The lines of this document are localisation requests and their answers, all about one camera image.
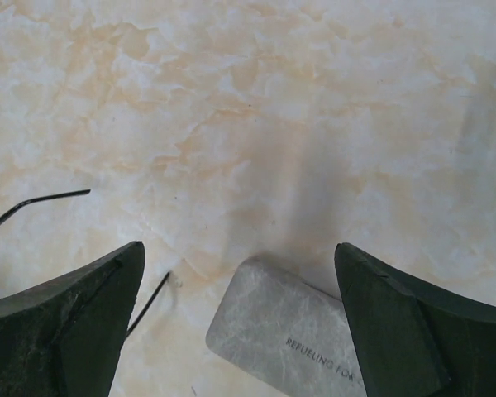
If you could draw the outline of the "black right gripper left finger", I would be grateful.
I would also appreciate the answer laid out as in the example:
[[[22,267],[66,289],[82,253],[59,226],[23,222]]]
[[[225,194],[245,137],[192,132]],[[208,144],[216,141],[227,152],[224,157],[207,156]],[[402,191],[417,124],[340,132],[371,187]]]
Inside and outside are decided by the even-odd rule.
[[[0,396],[107,396],[145,267],[142,242],[0,299]]]

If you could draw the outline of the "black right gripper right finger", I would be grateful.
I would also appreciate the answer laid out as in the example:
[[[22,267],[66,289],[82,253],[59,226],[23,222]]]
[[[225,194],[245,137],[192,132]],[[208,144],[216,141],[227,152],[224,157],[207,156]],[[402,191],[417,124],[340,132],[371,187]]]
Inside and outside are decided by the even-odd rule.
[[[350,243],[336,277],[369,396],[496,396],[496,307]]]

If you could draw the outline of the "grey glasses case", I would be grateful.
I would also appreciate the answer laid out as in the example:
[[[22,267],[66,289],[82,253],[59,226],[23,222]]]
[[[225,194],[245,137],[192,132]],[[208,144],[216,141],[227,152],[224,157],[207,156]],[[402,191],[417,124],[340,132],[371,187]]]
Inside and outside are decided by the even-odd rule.
[[[288,396],[366,394],[343,303],[262,257],[236,269],[206,344]]]

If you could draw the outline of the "black thin-frame glasses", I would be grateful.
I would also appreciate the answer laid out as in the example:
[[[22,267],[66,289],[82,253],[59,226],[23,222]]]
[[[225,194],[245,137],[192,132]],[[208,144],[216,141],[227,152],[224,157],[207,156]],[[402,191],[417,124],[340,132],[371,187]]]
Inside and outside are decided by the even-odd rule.
[[[11,218],[15,213],[17,213],[20,209],[24,208],[27,205],[33,204],[33,203],[39,203],[39,202],[45,202],[49,200],[55,200],[55,199],[66,199],[70,197],[77,197],[77,196],[84,196],[87,195],[91,192],[91,189],[81,189],[81,190],[75,190],[75,191],[70,191],[70,192],[65,192],[65,193],[60,193],[60,194],[51,194],[51,195],[46,195],[46,196],[40,196],[36,198],[29,198],[27,200],[21,201],[20,203],[14,205],[12,208],[7,210],[4,214],[0,216],[0,226],[2,226],[9,218]],[[126,339],[129,338],[129,336],[134,332],[136,327],[140,324],[141,320],[144,318],[145,314],[149,310],[150,306],[154,303],[156,297],[160,293],[160,291],[163,289],[167,281],[169,280],[171,276],[171,272],[168,271],[161,282],[157,285],[155,288],[153,294],[149,297],[148,301],[146,302],[144,308],[139,312],[137,317],[135,318],[134,322],[131,324],[131,326],[127,329],[126,331]]]

